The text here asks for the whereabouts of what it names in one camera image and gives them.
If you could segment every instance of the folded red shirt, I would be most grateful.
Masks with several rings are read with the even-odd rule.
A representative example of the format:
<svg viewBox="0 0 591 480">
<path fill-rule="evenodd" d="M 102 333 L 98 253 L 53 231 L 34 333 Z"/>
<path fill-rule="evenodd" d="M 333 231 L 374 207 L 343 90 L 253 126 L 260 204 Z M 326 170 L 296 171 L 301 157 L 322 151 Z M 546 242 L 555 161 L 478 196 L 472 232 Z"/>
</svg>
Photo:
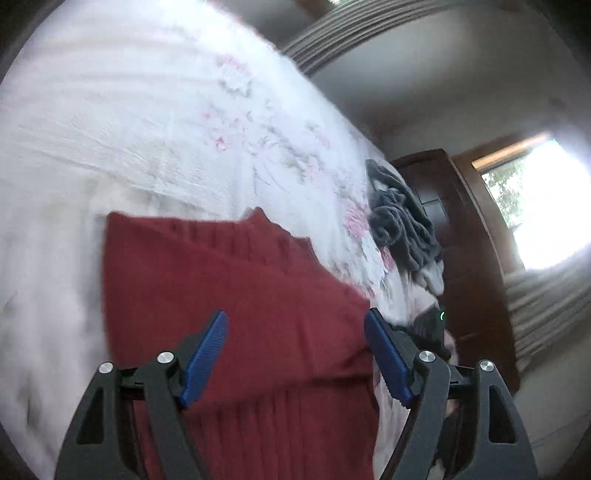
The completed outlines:
<svg viewBox="0 0 591 480">
<path fill-rule="evenodd" d="M 368 302 L 261 209 L 240 222 L 111 213 L 103 301 L 120 367 L 174 349 L 216 310 L 228 315 L 203 397 L 184 414 L 214 480 L 373 477 Z M 135 409 L 148 473 L 162 478 Z"/>
</svg>

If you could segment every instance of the curtain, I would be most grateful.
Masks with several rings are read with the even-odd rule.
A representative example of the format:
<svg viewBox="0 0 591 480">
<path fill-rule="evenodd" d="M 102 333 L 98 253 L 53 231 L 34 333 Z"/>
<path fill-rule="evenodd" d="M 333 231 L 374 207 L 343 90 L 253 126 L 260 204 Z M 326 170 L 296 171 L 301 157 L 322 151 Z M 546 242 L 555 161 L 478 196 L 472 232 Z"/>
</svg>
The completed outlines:
<svg viewBox="0 0 591 480">
<path fill-rule="evenodd" d="M 591 245 L 545 270 L 504 277 L 518 369 L 591 320 Z"/>
</svg>

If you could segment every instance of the white bed sheet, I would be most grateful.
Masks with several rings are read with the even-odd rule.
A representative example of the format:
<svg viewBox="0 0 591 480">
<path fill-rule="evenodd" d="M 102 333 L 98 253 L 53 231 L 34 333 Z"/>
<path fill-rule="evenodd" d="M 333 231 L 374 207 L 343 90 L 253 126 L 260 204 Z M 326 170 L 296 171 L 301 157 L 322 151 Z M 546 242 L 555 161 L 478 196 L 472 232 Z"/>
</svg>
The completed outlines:
<svg viewBox="0 0 591 480">
<path fill-rule="evenodd" d="M 0 85 L 0 145 L 0 421 L 41 479 L 108 358 L 112 210 L 209 220 L 260 206 L 393 322 L 417 306 L 365 219 L 364 160 L 379 151 L 209 4 L 66 0 Z"/>
</svg>

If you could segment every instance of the green foliage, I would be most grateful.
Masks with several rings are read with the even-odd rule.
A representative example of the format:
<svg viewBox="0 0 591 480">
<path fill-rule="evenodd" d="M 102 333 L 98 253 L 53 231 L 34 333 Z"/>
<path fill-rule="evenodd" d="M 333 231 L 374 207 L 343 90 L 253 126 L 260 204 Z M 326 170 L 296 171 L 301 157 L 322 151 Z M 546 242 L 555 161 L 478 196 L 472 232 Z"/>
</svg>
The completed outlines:
<svg viewBox="0 0 591 480">
<path fill-rule="evenodd" d="M 519 158 L 482 176 L 509 227 L 521 223 L 523 171 L 524 162 Z"/>
</svg>

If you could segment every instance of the window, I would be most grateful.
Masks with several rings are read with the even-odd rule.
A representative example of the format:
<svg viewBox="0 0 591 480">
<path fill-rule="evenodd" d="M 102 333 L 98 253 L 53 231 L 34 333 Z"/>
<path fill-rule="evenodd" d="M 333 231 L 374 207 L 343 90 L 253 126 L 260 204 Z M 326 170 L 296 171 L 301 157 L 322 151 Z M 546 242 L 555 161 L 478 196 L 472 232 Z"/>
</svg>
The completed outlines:
<svg viewBox="0 0 591 480">
<path fill-rule="evenodd" d="M 513 233 L 525 268 L 545 268 L 591 241 L 591 179 L 548 133 L 472 165 Z"/>
</svg>

